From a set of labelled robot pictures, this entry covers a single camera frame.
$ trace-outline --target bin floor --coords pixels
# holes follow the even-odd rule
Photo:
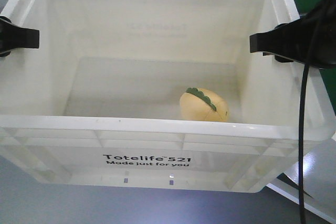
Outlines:
[[[65,115],[179,120],[188,87],[216,92],[241,122],[234,65],[94,57],[80,60]]]

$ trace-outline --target plush toy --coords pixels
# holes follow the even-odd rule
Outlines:
[[[182,118],[191,121],[227,122],[229,110],[218,94],[200,88],[188,88],[180,98]]]

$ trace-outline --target plastic storage bin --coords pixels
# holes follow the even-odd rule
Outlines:
[[[0,154],[45,183],[256,192],[297,160],[302,66],[249,53],[293,0],[9,0],[39,49],[0,62]],[[228,123],[180,120],[188,87]],[[305,152],[335,132],[309,76]]]

